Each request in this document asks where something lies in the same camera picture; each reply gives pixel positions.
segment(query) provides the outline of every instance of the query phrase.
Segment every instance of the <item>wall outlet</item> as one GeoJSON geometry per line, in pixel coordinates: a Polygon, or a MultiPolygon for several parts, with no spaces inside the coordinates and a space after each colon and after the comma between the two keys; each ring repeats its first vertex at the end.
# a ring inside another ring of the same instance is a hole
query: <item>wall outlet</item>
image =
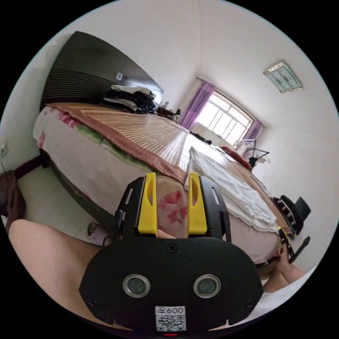
{"type": "Polygon", "coordinates": [[[0,146],[0,152],[1,152],[1,159],[3,159],[8,154],[8,140],[6,140],[5,143],[3,143],[0,146]]]}

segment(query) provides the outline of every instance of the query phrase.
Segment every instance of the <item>sandal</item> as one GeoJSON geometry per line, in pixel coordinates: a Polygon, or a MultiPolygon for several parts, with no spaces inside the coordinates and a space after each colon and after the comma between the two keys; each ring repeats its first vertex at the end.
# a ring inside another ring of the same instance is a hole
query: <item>sandal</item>
{"type": "Polygon", "coordinates": [[[87,234],[92,244],[102,247],[107,246],[113,241],[113,236],[95,221],[89,223],[87,227],[87,234]]]}

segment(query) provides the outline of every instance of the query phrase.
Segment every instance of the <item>pillow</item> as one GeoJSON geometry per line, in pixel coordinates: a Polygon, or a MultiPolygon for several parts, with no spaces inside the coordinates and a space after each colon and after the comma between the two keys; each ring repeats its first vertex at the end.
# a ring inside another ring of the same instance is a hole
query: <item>pillow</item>
{"type": "Polygon", "coordinates": [[[220,147],[225,153],[227,153],[229,156],[231,156],[235,161],[237,161],[240,165],[247,168],[250,172],[252,172],[252,166],[240,155],[238,154],[234,149],[227,147],[227,146],[221,146],[220,147]]]}

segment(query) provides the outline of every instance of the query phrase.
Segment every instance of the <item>floor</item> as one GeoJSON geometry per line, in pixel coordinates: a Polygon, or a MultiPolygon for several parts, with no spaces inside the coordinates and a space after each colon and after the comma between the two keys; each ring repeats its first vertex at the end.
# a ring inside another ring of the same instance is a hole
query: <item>floor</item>
{"type": "Polygon", "coordinates": [[[89,242],[87,226],[93,218],[68,194],[50,168],[38,167],[18,184],[26,201],[27,220],[89,242]]]}

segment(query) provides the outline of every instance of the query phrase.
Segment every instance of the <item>headboard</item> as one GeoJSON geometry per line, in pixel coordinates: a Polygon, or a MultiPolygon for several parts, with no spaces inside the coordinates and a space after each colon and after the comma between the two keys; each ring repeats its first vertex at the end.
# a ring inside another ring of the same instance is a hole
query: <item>headboard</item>
{"type": "Polygon", "coordinates": [[[159,107],[162,88],[133,60],[106,41],[74,32],[59,52],[46,80],[40,110],[51,102],[98,104],[113,85],[146,87],[159,107]]]}

